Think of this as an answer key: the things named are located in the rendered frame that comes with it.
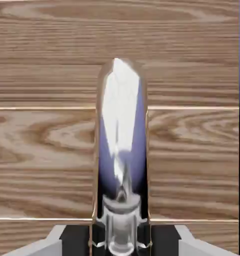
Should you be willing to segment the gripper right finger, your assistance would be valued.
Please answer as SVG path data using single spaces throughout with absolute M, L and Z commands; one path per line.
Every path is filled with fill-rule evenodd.
M 151 256 L 240 256 L 196 239 L 185 225 L 153 225 Z

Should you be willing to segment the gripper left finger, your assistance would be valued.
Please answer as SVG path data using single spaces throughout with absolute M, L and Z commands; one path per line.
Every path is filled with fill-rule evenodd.
M 2 256 L 89 256 L 89 226 L 56 225 L 45 239 Z

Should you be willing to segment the curved shiny metal handle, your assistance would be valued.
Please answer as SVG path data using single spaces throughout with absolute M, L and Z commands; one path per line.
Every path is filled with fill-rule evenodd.
M 97 86 L 92 256 L 150 256 L 147 86 L 138 67 L 116 57 Z

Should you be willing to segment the light wood cabinet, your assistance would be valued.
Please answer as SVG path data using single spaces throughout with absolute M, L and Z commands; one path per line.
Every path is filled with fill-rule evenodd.
M 149 210 L 238 251 L 238 0 L 0 0 L 0 256 L 92 216 L 101 68 L 148 90 Z

